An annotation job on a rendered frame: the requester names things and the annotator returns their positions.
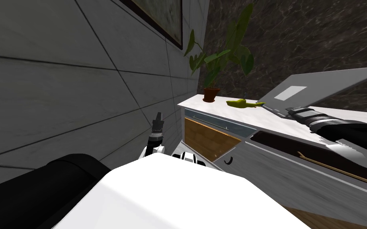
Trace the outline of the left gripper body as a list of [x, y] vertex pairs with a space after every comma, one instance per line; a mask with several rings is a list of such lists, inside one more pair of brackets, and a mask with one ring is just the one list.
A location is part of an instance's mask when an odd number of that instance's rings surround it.
[[155, 119], [152, 121], [152, 133], [162, 133], [163, 132], [164, 121]]

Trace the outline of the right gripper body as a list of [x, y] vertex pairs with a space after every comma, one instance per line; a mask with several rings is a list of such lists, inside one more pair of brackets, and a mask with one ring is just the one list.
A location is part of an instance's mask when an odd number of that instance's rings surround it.
[[288, 116], [295, 119], [300, 124], [304, 124], [309, 126], [312, 122], [315, 121], [315, 112], [314, 109], [307, 107], [296, 107], [296, 108], [286, 108]]

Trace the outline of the white-topped cabinet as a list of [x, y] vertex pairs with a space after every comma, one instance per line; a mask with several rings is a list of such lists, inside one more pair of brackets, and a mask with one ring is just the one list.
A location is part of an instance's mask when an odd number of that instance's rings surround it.
[[[308, 127], [293, 120], [279, 118], [263, 107], [238, 109], [229, 107], [226, 103], [228, 100], [226, 97], [216, 97], [212, 103], [206, 103], [202, 98], [202, 95], [192, 94], [179, 96], [176, 100], [176, 104], [181, 107], [183, 127], [184, 119], [188, 118], [236, 137], [241, 142], [252, 141], [367, 183], [367, 168], [327, 148], [327, 145], [332, 144], [332, 142], [312, 133]], [[190, 118], [185, 115], [184, 109], [248, 126], [256, 129], [257, 132], [252, 136], [244, 138], [227, 130]], [[283, 207], [313, 229], [367, 229], [367, 226], [364, 225], [286, 206]]]

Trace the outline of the brown wooden drawer front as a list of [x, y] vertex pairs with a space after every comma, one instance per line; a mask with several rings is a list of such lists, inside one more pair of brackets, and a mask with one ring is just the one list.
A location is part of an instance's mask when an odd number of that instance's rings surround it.
[[241, 142], [240, 139], [191, 119], [184, 119], [184, 142], [210, 162]]

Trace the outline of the yellow-green banana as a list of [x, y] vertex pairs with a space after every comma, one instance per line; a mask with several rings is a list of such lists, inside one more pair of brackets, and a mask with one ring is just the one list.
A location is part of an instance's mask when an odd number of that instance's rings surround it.
[[252, 108], [252, 107], [262, 107], [262, 105], [264, 105], [264, 102], [260, 102], [260, 103], [248, 103], [246, 102], [245, 99], [239, 99], [236, 101], [226, 101], [227, 105], [230, 107], [235, 107], [235, 108], [240, 108], [240, 109], [244, 109], [244, 108]]

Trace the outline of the blue-grey drawer front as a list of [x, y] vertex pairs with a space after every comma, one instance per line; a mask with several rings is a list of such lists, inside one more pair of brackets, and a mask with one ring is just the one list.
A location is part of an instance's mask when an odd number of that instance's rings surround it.
[[252, 136], [253, 134], [255, 134], [257, 132], [256, 129], [248, 127], [248, 126], [244, 126], [244, 125], [240, 125], [237, 124], [235, 122], [231, 122], [231, 121], [227, 121], [227, 120], [223, 120], [221, 118], [217, 118], [211, 115], [207, 115], [207, 114], [203, 114], [203, 113], [199, 113], [193, 110], [189, 110], [189, 109], [184, 109], [184, 113], [186, 116], [205, 122], [209, 125], [218, 127], [220, 129], [224, 129], [227, 130], [233, 134], [236, 134], [238, 136], [241, 137], [249, 137]]

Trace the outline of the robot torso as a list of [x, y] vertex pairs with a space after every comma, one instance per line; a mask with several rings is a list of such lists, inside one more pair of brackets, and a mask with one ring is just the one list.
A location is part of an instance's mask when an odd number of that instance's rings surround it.
[[248, 180], [155, 153], [106, 174], [53, 229], [310, 229]]

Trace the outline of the green potted plant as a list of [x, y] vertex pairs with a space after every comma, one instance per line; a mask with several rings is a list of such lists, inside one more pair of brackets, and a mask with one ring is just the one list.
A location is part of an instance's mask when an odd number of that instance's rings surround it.
[[212, 103], [220, 91], [215, 85], [219, 79], [219, 73], [222, 72], [227, 64], [231, 62], [233, 66], [240, 66], [244, 75], [247, 76], [254, 67], [254, 56], [250, 50], [241, 44], [254, 5], [248, 4], [241, 12], [237, 21], [232, 21], [226, 31], [226, 39], [218, 48], [217, 53], [208, 54], [202, 50], [199, 54], [189, 57], [189, 66], [194, 74], [201, 66], [205, 66], [207, 76], [204, 80], [204, 98], [203, 101]]

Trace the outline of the dark framed wall picture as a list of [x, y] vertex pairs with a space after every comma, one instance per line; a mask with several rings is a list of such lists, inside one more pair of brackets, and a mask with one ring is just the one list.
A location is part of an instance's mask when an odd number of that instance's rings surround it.
[[178, 49], [183, 49], [182, 0], [119, 0]]

